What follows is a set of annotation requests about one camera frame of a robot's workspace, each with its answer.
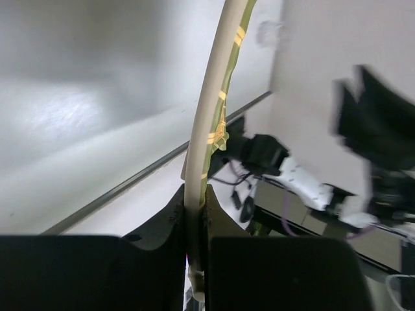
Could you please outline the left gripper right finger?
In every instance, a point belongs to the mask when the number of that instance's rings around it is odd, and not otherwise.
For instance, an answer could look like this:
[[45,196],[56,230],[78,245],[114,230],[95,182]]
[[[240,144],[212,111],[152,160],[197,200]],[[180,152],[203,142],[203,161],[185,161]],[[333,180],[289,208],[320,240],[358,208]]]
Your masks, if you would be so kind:
[[207,310],[372,310],[359,259],[333,238],[249,235],[206,189]]

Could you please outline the bamboo woven mat tray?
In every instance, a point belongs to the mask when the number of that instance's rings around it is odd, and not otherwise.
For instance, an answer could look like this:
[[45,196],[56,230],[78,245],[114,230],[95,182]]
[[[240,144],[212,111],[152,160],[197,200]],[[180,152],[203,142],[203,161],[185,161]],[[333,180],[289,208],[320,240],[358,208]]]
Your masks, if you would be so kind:
[[214,151],[226,149],[226,100],[254,6],[255,1],[224,3],[182,171],[188,272],[193,297],[199,302],[205,300],[200,216],[206,204],[208,170]]

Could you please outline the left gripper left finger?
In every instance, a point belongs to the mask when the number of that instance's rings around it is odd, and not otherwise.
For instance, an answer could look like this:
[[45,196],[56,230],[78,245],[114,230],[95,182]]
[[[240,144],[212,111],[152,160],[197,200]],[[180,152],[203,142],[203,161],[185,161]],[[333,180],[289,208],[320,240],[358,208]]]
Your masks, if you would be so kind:
[[2,310],[181,310],[184,191],[125,236],[3,235]]

